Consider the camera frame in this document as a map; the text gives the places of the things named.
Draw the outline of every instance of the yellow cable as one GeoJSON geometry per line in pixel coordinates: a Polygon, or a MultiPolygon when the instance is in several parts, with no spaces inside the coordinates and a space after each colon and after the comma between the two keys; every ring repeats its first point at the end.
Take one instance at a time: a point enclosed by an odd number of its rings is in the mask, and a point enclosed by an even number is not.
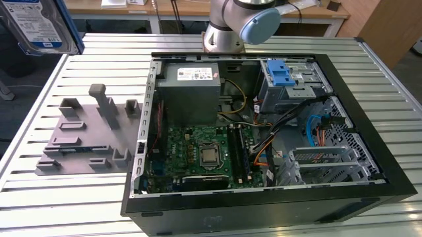
{"type": "Polygon", "coordinates": [[[244,90],[238,86],[238,84],[234,81],[229,80],[229,79],[226,79],[226,80],[230,81],[233,83],[233,85],[238,88],[238,90],[241,91],[241,93],[244,95],[244,105],[242,105],[242,107],[238,110],[229,111],[229,112],[218,112],[218,113],[219,114],[235,114],[235,113],[238,113],[240,111],[242,111],[245,109],[245,106],[246,106],[246,95],[245,95],[244,90]]]}

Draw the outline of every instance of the metal slotted table surface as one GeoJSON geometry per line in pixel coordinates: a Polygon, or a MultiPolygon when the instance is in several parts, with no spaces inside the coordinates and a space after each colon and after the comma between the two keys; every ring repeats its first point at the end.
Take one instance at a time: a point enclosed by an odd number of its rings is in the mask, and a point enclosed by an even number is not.
{"type": "MultiPolygon", "coordinates": [[[[35,165],[67,97],[95,103],[94,83],[117,103],[143,102],[151,52],[201,52],[198,35],[87,34],[85,55],[62,57],[0,162],[0,236],[146,236],[121,216],[125,173],[38,176],[35,165]]],[[[420,194],[344,223],[202,236],[422,236],[422,113],[365,43],[354,39],[273,37],[248,52],[322,53],[330,59],[420,194]]]]}

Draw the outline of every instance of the cpu socket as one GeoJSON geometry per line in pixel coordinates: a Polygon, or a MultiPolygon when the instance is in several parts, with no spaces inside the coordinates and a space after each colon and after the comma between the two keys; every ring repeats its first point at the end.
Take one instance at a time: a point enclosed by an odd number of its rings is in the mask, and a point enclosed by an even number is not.
{"type": "Polygon", "coordinates": [[[199,165],[205,169],[219,166],[219,145],[217,142],[199,144],[199,165]]]}

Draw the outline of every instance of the green motherboard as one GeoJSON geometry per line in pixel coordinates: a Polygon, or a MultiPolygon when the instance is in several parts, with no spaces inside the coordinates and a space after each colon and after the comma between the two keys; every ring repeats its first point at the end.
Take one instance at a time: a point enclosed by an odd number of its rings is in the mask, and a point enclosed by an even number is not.
{"type": "Polygon", "coordinates": [[[195,175],[229,176],[229,189],[264,186],[261,170],[245,165],[249,163],[249,148],[254,144],[249,126],[170,127],[167,136],[166,160],[153,164],[155,170],[162,169],[155,176],[154,193],[178,192],[177,178],[195,175]],[[242,139],[237,141],[231,138],[234,131],[242,134],[242,139]],[[244,150],[234,150],[241,142],[244,150]]]}

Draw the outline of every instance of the blue cable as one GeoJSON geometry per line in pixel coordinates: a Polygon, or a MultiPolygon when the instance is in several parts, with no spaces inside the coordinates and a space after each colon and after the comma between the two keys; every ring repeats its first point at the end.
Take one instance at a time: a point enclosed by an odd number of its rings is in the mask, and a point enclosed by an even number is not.
{"type": "Polygon", "coordinates": [[[320,115],[312,115],[310,118],[309,118],[309,121],[306,123],[306,136],[309,138],[309,142],[310,142],[310,146],[312,147],[316,146],[316,143],[314,143],[314,140],[313,140],[313,135],[312,135],[313,118],[321,119],[321,116],[320,115]]]}

